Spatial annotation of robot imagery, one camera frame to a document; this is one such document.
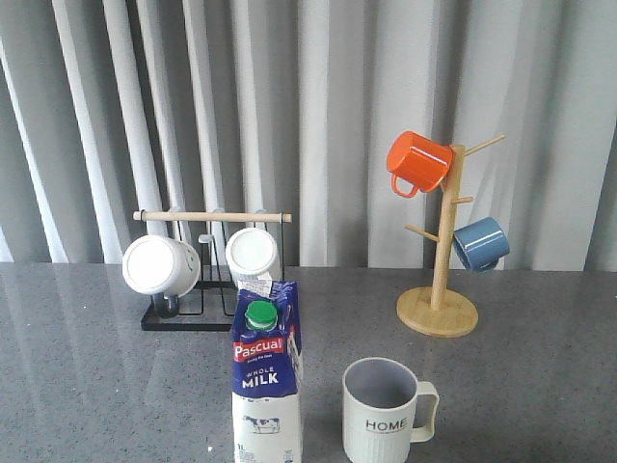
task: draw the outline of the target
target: home mug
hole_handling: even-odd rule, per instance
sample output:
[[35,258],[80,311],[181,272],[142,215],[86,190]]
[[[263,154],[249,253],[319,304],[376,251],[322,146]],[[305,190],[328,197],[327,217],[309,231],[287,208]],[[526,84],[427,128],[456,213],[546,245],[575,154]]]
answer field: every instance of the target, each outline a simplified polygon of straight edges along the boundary
[[[412,198],[419,190],[434,190],[447,175],[454,151],[414,132],[403,132],[388,153],[387,167],[391,172],[392,190],[404,198]],[[410,193],[398,189],[399,178],[414,185]]]
[[[413,427],[418,398],[431,399],[428,422]],[[435,434],[440,397],[432,383],[381,357],[360,359],[343,374],[343,447],[353,463],[402,463],[410,443]]]
[[468,270],[493,270],[510,252],[508,237],[493,217],[485,217],[454,232],[454,250]]
[[142,294],[181,297],[200,277],[200,257],[182,241],[148,234],[136,239],[122,257],[126,283]]
[[279,280],[281,265],[274,237],[262,229],[237,231],[225,249],[229,273],[233,282],[247,280]]

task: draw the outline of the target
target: mug rack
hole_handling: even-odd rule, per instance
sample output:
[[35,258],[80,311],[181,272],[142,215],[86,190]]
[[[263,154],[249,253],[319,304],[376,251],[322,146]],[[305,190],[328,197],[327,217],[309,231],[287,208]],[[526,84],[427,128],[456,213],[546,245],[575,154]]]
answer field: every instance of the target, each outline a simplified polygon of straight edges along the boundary
[[[144,331],[213,331],[213,332],[225,332],[231,329],[230,322],[204,322],[202,319],[206,315],[205,306],[205,292],[210,289],[218,289],[221,300],[221,311],[224,317],[233,317],[234,313],[229,312],[225,302],[225,292],[232,291],[235,293],[236,288],[231,278],[223,279],[221,274],[221,265],[219,264],[217,244],[214,234],[212,233],[212,222],[220,222],[222,224],[222,235],[224,240],[224,246],[227,246],[228,238],[226,233],[227,223],[253,223],[253,227],[257,224],[264,224],[265,230],[268,231],[267,224],[278,223],[280,224],[279,233],[279,251],[281,254],[281,272],[282,279],[285,278],[285,265],[284,265],[284,224],[290,224],[292,217],[288,213],[267,213],[265,211],[258,211],[256,213],[244,213],[244,212],[178,212],[178,211],[136,211],[133,212],[133,219],[141,222],[149,220],[160,220],[165,222],[174,222],[179,229],[179,222],[204,222],[205,234],[201,234],[199,237],[200,243],[200,260],[201,260],[201,273],[200,279],[197,281],[193,289],[200,291],[201,307],[199,311],[195,312],[183,312],[178,309],[178,312],[169,315],[161,314],[157,311],[155,304],[156,297],[154,295],[150,297],[150,304],[146,313],[142,317],[141,327]],[[209,265],[209,277],[206,280],[203,272],[204,262],[204,246],[208,246],[208,252],[210,255]],[[212,268],[212,256],[216,260],[216,275],[217,279],[214,279],[214,273]]]
[[434,235],[413,225],[405,228],[437,243],[433,285],[414,287],[398,298],[396,313],[410,328],[438,338],[457,338],[475,328],[478,312],[473,303],[462,294],[447,289],[447,277],[454,234],[456,210],[459,204],[471,203],[473,197],[460,197],[461,178],[465,158],[505,138],[498,135],[476,147],[466,150],[452,145],[454,158],[441,183],[443,191],[439,234]]

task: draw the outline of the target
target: white mug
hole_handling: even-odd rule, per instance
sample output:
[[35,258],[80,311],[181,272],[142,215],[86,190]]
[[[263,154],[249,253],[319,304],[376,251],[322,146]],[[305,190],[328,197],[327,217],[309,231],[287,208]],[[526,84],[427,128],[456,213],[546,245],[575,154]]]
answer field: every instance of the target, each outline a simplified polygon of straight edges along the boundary
[[182,241],[149,234],[136,239],[122,258],[126,283],[142,294],[181,297],[200,277],[200,257]]
[[[414,426],[417,398],[430,395],[428,423]],[[360,359],[343,374],[343,447],[353,463],[403,463],[410,443],[435,434],[440,397],[404,365],[381,357]]]
[[262,229],[237,231],[225,249],[229,273],[233,282],[249,280],[279,280],[281,264],[274,237]]

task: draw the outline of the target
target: cow illustration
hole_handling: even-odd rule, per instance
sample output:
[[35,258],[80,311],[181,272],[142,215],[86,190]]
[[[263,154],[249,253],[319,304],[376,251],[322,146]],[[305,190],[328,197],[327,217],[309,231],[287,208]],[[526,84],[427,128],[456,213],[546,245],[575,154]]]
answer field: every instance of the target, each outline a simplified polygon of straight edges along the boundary
[[281,420],[278,418],[253,418],[244,416],[245,422],[250,422],[253,426],[253,434],[277,434],[281,431]]

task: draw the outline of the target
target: white curtain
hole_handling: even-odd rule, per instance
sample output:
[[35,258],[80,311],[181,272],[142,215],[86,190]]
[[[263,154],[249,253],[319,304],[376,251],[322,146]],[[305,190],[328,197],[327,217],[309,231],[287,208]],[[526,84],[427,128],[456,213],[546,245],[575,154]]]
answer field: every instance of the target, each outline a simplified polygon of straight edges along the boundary
[[[501,267],[617,270],[617,2],[4,0],[0,261],[121,261],[135,210],[290,212],[287,264],[430,267],[412,130],[469,158]],[[203,224],[182,224],[197,244]],[[460,267],[456,258],[452,267]]]

